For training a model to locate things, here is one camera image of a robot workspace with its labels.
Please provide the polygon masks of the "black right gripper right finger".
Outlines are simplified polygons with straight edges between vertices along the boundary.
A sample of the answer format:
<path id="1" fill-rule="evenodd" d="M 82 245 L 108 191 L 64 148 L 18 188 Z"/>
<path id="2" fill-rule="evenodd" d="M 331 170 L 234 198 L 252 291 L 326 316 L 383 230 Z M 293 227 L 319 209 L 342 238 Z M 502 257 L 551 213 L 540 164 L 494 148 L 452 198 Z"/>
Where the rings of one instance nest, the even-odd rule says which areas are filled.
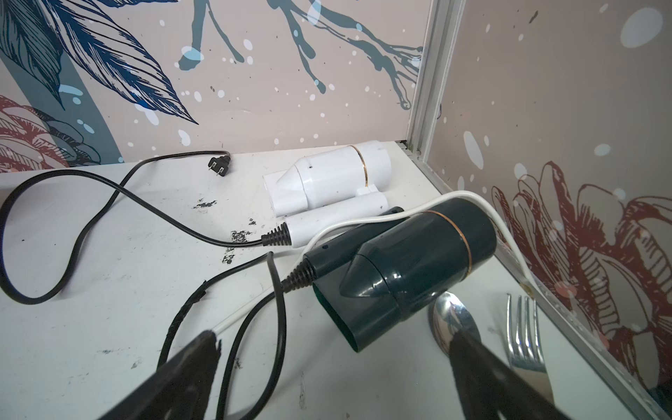
<path id="1" fill-rule="evenodd" d="M 459 331 L 449 359 L 466 419 L 565 419 L 471 334 Z"/>

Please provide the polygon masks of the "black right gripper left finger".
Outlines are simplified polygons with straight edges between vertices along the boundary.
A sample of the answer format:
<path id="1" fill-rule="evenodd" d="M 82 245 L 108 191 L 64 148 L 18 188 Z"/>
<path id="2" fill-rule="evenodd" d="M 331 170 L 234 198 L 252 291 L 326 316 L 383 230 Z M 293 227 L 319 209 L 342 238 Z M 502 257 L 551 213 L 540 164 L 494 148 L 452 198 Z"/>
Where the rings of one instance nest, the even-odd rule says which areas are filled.
<path id="1" fill-rule="evenodd" d="M 215 334 L 202 332 L 104 419 L 203 419 L 221 357 Z"/>

